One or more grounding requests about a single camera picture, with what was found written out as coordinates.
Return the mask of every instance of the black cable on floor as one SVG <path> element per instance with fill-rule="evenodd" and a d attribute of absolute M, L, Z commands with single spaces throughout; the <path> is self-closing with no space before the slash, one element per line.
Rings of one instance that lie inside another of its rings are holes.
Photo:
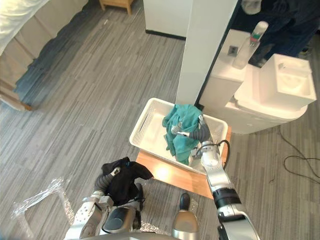
<path fill-rule="evenodd" d="M 290 156 L 287 156 L 284 158 L 283 160 L 283 167 L 286 171 L 288 171 L 289 173 L 291 174 L 294 174 L 296 176 L 300 176 L 300 177 L 303 177 L 303 178 L 306 178 L 306 179 L 309 179 L 311 180 L 312 182 L 314 183 L 317 183 L 317 184 L 320 184 L 320 181 L 312 178 L 312 177 L 309 177 L 309 176 L 306 176 L 306 175 L 303 175 L 303 174 L 300 174 L 300 173 L 297 173 L 297 172 L 294 172 L 294 171 L 291 171 L 288 169 L 287 165 L 286 165 L 286 162 L 287 160 L 289 159 L 292 159 L 292 158 L 296 158 L 296 159 L 300 159 L 300 160 L 304 160 L 307 164 L 308 164 L 308 167 L 309 169 L 311 170 L 311 172 L 313 173 L 314 176 L 316 176 L 317 178 L 320 179 L 320 176 L 315 172 L 315 170 L 312 168 L 309 160 L 317 160 L 317 161 L 320 161 L 320 158 L 316 158 L 316 157 L 306 157 L 295 145 L 293 145 L 291 142 L 289 142 L 285 137 L 284 135 L 282 134 L 281 132 L 281 126 L 279 126 L 279 133 L 280 133 L 280 136 L 281 138 L 287 143 L 289 144 L 291 147 L 293 147 L 301 156 L 298 156 L 298 155 L 290 155 Z"/>

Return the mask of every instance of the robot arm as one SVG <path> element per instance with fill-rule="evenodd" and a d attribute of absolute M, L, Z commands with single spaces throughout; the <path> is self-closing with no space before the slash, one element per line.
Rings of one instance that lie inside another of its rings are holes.
<path fill-rule="evenodd" d="M 211 139 L 208 125 L 204 117 L 199 116 L 200 129 L 194 132 L 178 132 L 177 134 L 197 139 L 201 143 L 198 152 L 201 163 L 206 171 L 207 181 L 211 189 L 217 217 L 220 240 L 260 240 L 258 233 L 250 220 L 245 206 L 224 171 L 217 144 Z"/>
<path fill-rule="evenodd" d="M 78 240 L 99 235 L 104 213 L 114 205 L 110 196 L 104 192 L 115 175 L 120 172 L 116 167 L 110 174 L 100 175 L 94 183 L 94 192 L 83 199 L 83 204 L 76 212 L 73 224 L 65 234 L 64 240 Z"/>

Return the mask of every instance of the stool leg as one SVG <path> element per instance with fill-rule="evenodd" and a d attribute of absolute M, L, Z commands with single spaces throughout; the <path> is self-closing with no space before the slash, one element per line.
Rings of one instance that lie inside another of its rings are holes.
<path fill-rule="evenodd" d="M 106 7 L 105 7 L 104 3 L 102 2 L 102 0 L 99 0 L 99 3 L 100 3 L 102 10 L 105 11 Z"/>
<path fill-rule="evenodd" d="M 130 3 L 127 3 L 127 4 L 126 4 L 126 10 L 127 10 L 127 12 L 128 12 L 129 15 L 132 14 Z"/>

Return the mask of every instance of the wooden board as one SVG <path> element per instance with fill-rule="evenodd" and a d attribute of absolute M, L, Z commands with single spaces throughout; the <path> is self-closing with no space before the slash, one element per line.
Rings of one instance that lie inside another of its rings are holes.
<path fill-rule="evenodd" d="M 226 139 L 230 141 L 231 127 L 228 127 Z M 222 162 L 226 162 L 227 145 L 222 150 Z M 212 199 L 207 177 L 203 174 L 190 171 L 173 163 L 169 163 L 157 156 L 140 150 L 136 162 L 146 166 L 152 172 L 155 179 L 178 188 L 205 196 Z"/>

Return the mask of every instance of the gray carpet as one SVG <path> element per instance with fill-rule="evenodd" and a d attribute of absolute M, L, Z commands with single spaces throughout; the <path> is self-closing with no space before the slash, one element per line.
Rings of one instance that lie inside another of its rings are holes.
<path fill-rule="evenodd" d="M 314 84 L 320 96 L 320 36 L 312 40 Z M 149 98 L 174 102 L 184 41 L 145 33 L 142 1 L 125 9 L 102 12 L 91 1 L 18 83 L 17 92 L 32 105 L 18 112 L 0 105 L 0 232 L 25 239 L 11 219 L 13 202 L 45 189 L 53 178 L 70 179 L 67 195 L 74 210 L 92 192 L 103 163 L 129 156 L 131 131 Z M 286 138 L 306 156 L 320 157 L 320 104 L 281 126 Z M 233 135 L 227 173 L 248 209 L 261 239 L 320 239 L 320 185 L 288 173 L 285 156 L 297 154 L 274 127 L 250 135 Z M 311 161 L 320 173 L 319 162 Z M 311 176 L 301 160 L 288 162 L 293 171 Z M 143 183 L 145 223 L 171 232 L 182 189 L 149 180 Z M 218 220 L 212 200 L 190 194 L 201 239 L 217 239 Z M 57 196 L 26 212 L 37 239 L 63 239 L 68 222 Z"/>

